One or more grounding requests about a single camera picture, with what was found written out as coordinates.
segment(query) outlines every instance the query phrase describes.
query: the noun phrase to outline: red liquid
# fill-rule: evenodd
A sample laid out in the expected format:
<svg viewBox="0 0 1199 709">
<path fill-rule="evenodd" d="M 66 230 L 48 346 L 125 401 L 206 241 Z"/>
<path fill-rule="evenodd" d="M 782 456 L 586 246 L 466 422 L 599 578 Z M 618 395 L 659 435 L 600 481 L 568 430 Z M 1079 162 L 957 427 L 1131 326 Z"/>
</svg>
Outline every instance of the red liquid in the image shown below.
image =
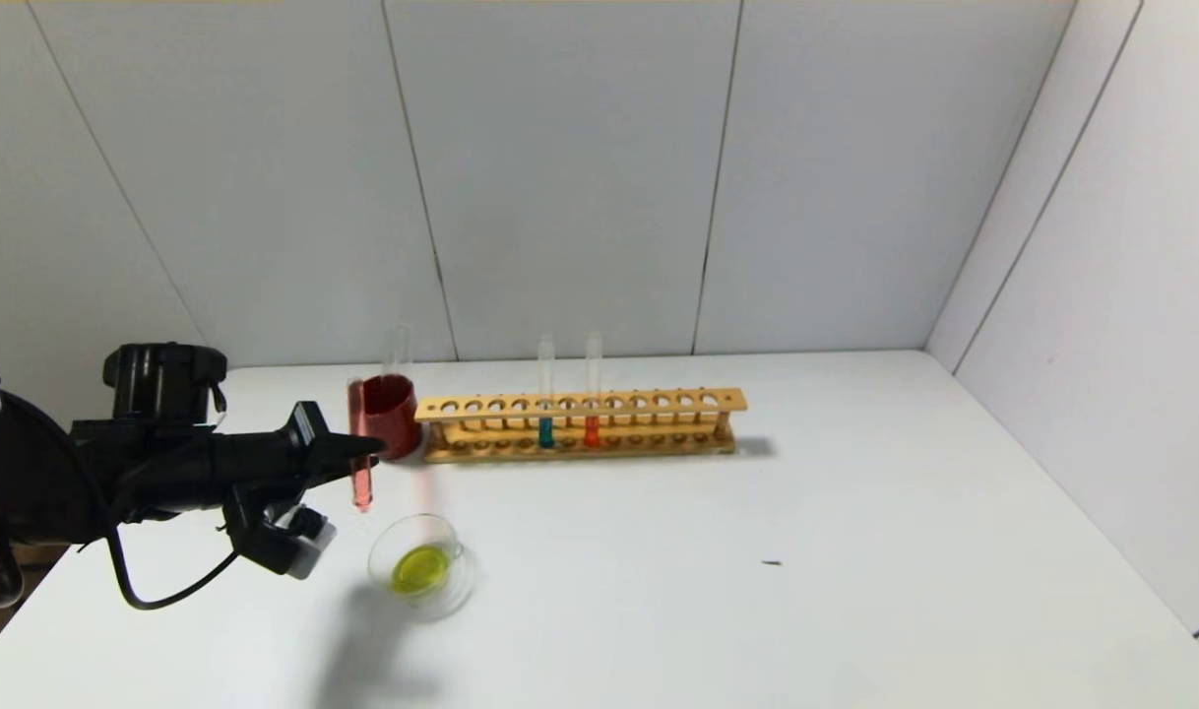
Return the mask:
<svg viewBox="0 0 1199 709">
<path fill-rule="evenodd" d="M 586 447 L 600 447 L 600 416 L 586 416 L 586 434 L 582 441 Z"/>
</svg>

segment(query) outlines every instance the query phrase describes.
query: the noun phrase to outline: test tube rack hole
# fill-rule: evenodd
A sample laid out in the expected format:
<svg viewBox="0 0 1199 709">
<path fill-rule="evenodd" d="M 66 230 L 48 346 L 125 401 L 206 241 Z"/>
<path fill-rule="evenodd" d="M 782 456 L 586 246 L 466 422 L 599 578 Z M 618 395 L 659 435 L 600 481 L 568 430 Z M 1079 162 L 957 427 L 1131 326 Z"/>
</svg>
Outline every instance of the test tube rack hole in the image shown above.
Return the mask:
<svg viewBox="0 0 1199 709">
<path fill-rule="evenodd" d="M 555 393 L 432 396 L 415 409 L 429 423 L 428 463 L 627 458 L 734 453 L 730 414 L 748 409 L 739 389 L 667 389 Z M 555 445 L 537 444 L 550 416 Z M 583 444 L 588 416 L 600 417 L 598 445 Z"/>
</svg>

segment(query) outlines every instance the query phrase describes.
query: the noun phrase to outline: empty test tube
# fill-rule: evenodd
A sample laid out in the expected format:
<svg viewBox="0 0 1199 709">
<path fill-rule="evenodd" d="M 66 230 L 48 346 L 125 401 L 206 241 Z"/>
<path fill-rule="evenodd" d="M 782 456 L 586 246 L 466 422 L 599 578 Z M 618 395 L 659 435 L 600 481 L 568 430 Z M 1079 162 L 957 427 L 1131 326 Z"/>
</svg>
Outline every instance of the empty test tube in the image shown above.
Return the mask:
<svg viewBox="0 0 1199 709">
<path fill-rule="evenodd" d="M 586 336 L 586 408 L 600 408 L 600 360 L 603 359 L 603 341 L 600 332 Z M 586 434 L 583 437 L 586 447 L 600 447 L 600 416 L 586 416 Z"/>
<path fill-rule="evenodd" d="M 554 391 L 552 391 L 552 365 L 555 362 L 555 342 L 552 336 L 544 335 L 537 341 L 537 408 L 555 408 Z M 555 438 L 552 435 L 552 415 L 537 417 L 537 445 L 540 447 L 554 447 Z"/>
</svg>

